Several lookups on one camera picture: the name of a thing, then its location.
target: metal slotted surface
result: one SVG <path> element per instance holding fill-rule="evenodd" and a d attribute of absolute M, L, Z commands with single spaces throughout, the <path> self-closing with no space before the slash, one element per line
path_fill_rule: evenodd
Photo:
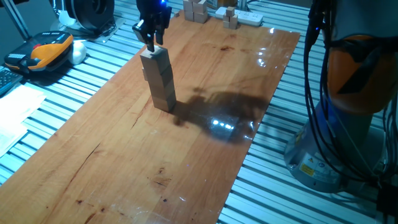
<path fill-rule="evenodd" d="M 139 18 L 135 1 L 116 0 L 115 4 L 115 16 L 126 23 L 107 43 L 84 42 L 90 56 L 80 65 L 57 70 L 64 76 L 53 85 L 26 84 L 44 92 L 47 99 L 24 121 L 28 134 L 0 158 L 0 184 L 144 46 L 131 30 Z M 181 0 L 170 0 L 169 5 L 173 12 L 182 9 Z M 308 9 L 270 1 L 254 2 L 249 7 L 264 15 L 263 26 L 302 35 L 220 212 L 219 223 L 374 223 L 376 189 L 366 188 L 357 196 L 323 194 L 304 187 L 285 168 L 284 147 L 308 118 L 302 69 Z M 209 9 L 209 13 L 214 15 L 214 10 Z M 324 52 L 320 39 L 310 55 L 315 103 L 319 100 Z M 375 115 L 372 125 L 382 127 L 380 114 Z"/>

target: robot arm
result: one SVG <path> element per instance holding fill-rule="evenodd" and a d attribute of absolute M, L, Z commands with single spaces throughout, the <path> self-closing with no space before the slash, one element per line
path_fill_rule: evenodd
<path fill-rule="evenodd" d="M 140 21 L 132 27 L 138 39 L 153 52 L 154 36 L 156 42 L 163 44 L 164 30 L 169 27 L 172 8 L 167 6 L 166 0 L 137 0 Z"/>

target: scratch on wood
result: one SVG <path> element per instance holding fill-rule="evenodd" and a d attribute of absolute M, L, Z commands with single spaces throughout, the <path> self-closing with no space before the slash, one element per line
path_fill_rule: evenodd
<path fill-rule="evenodd" d="M 164 184 L 162 184 L 162 183 L 159 183 L 159 182 L 156 182 L 156 181 L 155 181 L 155 183 L 156 183 L 156 184 L 159 184 L 159 185 L 161 185 L 161 186 L 167 187 L 166 185 L 164 185 Z"/>
<path fill-rule="evenodd" d="M 62 192 L 61 196 L 65 194 L 65 192 L 68 190 L 70 184 L 72 183 L 72 181 L 74 180 L 74 178 L 76 177 L 77 173 L 79 173 L 80 169 L 85 165 L 85 163 L 87 162 L 87 159 L 93 154 L 93 152 L 95 151 L 95 149 L 98 148 L 98 146 L 100 146 L 101 143 L 99 143 L 90 153 L 90 155 L 87 156 L 87 158 L 85 159 L 85 161 L 82 163 L 82 165 L 79 167 L 79 169 L 75 172 L 75 175 L 73 175 L 72 179 L 69 181 L 69 184 L 67 185 L 67 187 L 65 188 L 65 190 Z M 55 206 L 53 207 L 51 213 L 54 212 L 54 210 L 56 209 L 56 207 L 58 206 L 58 204 L 60 203 L 61 200 L 59 200 L 57 202 L 57 204 L 55 204 Z"/>
<path fill-rule="evenodd" d="M 85 224 L 87 224 L 93 217 L 95 216 L 95 213 L 92 213 L 87 220 L 85 221 Z"/>
<path fill-rule="evenodd" d="M 134 127 L 134 125 L 136 125 L 138 119 L 139 119 L 139 118 L 142 116 L 142 114 L 144 113 L 144 109 L 145 109 L 145 108 L 143 108 L 143 109 L 141 110 L 141 112 L 138 114 L 138 117 L 137 117 L 136 121 L 134 122 L 134 124 L 132 124 L 130 130 Z"/>

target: white cable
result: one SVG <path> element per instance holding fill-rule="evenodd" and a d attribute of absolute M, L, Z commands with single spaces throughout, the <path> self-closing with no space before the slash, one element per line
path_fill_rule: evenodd
<path fill-rule="evenodd" d="M 339 123 L 340 123 L 341 126 L 343 127 L 344 132 L 347 134 L 347 136 L 348 136 L 349 140 L 351 141 L 351 143 L 353 144 L 353 146 L 354 146 L 356 152 L 358 153 L 358 155 L 360 156 L 360 158 L 363 160 L 363 162 L 365 163 L 366 167 L 369 169 L 370 173 L 371 173 L 373 176 L 377 177 L 377 175 L 376 175 L 376 174 L 373 172 L 373 170 L 370 168 L 369 164 L 366 162 L 365 158 L 362 156 L 362 154 L 361 154 L 361 152 L 359 151 L 358 147 L 356 147 L 355 142 L 353 141 L 353 139 L 352 139 L 351 136 L 349 135 L 349 133 L 348 133 L 346 127 L 344 126 L 343 122 L 340 120 L 340 117 L 338 116 L 338 114 L 336 113 L 335 109 L 333 108 L 333 104 L 331 103 L 331 101 L 330 101 L 329 99 L 326 99 L 326 100 L 329 102 L 330 108 L 333 110 L 333 112 L 334 112 L 334 114 L 335 114 L 337 120 L 339 121 Z"/>

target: stacked wooden blocks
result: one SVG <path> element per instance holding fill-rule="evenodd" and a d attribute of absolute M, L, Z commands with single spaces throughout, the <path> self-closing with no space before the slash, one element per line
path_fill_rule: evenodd
<path fill-rule="evenodd" d="M 167 49 L 155 46 L 155 52 L 145 49 L 141 53 L 142 71 L 148 81 L 154 106 L 170 111 L 177 102 L 173 81 L 173 71 Z"/>
<path fill-rule="evenodd" d="M 224 28 L 236 29 L 238 27 L 238 15 L 235 14 L 234 7 L 226 8 L 223 16 Z"/>
<path fill-rule="evenodd" d="M 183 0 L 185 20 L 204 24 L 207 21 L 207 0 Z"/>

